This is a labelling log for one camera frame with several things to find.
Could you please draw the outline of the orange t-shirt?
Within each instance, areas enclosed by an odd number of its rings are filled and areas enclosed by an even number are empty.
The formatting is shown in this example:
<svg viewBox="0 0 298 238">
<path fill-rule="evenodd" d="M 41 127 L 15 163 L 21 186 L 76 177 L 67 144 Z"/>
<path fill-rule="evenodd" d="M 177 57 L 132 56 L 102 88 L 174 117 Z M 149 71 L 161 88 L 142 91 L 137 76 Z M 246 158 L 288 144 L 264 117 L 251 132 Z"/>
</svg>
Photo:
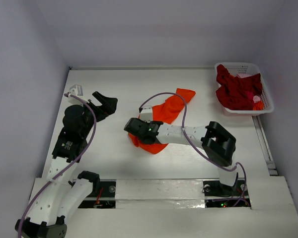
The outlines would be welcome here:
<svg viewBox="0 0 298 238">
<path fill-rule="evenodd" d="M 186 103 L 189 103 L 196 95 L 196 92 L 193 90 L 181 88 L 177 88 L 175 93 L 180 95 L 186 101 Z M 171 124 L 177 119 L 184 107 L 185 106 L 182 99 L 180 99 L 178 96 L 170 96 L 165 100 L 163 104 L 155 105 L 152 107 L 153 120 Z M 130 133 L 128 134 L 128 136 L 136 147 L 140 147 L 151 154 L 157 154 L 168 146 L 168 144 L 146 145 L 140 142 L 135 136 L 131 135 Z"/>
</svg>

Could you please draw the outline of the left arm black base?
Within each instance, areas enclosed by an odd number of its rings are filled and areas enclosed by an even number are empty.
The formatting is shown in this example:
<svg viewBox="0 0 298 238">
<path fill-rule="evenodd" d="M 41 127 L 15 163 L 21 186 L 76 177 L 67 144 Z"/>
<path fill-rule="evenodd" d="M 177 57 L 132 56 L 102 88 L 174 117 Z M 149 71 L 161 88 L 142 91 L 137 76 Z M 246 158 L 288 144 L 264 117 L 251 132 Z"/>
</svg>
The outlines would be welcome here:
<svg viewBox="0 0 298 238">
<path fill-rule="evenodd" d="M 114 209 L 116 180 L 101 180 L 98 192 L 92 192 L 79 205 L 80 209 Z"/>
</svg>

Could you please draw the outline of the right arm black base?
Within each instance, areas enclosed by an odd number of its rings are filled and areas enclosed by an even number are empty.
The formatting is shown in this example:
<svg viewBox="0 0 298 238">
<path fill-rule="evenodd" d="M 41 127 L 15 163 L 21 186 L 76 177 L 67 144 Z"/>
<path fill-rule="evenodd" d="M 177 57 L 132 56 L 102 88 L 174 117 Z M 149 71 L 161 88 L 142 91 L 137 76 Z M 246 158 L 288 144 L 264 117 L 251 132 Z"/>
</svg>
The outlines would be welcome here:
<svg viewBox="0 0 298 238">
<path fill-rule="evenodd" d="M 221 184 L 218 180 L 204 180 L 202 193 L 206 208 L 251 207 L 245 180 L 239 179 L 235 187 Z"/>
</svg>

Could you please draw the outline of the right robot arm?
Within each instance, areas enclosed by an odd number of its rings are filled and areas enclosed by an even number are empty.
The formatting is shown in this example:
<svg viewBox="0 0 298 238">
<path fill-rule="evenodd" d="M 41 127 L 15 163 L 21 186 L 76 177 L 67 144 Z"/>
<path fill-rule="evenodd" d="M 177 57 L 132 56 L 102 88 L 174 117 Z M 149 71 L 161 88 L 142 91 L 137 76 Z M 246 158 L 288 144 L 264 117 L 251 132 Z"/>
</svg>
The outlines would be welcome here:
<svg viewBox="0 0 298 238">
<path fill-rule="evenodd" d="M 135 136 L 145 145 L 190 145 L 208 162 L 218 168 L 219 181 L 207 185 L 204 192 L 209 196 L 231 197 L 237 188 L 238 172 L 233 164 L 236 138 L 223 126 L 211 121 L 207 126 L 176 126 L 161 121 L 145 122 L 131 118 L 124 131 Z"/>
</svg>

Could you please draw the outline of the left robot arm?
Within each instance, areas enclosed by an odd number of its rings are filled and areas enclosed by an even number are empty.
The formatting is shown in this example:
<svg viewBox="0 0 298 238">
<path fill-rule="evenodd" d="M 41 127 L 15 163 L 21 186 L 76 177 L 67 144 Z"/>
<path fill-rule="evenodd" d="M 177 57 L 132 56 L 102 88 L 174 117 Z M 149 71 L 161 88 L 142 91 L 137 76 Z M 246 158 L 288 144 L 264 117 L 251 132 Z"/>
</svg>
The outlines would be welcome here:
<svg viewBox="0 0 298 238">
<path fill-rule="evenodd" d="M 52 152 L 45 184 L 29 201 L 16 222 L 19 238 L 63 238 L 67 223 L 83 202 L 101 193 L 99 174 L 82 171 L 75 181 L 72 174 L 91 145 L 97 123 L 114 114 L 117 98 L 95 91 L 99 106 L 72 90 L 65 94 L 71 106 L 65 109 L 63 128 Z"/>
</svg>

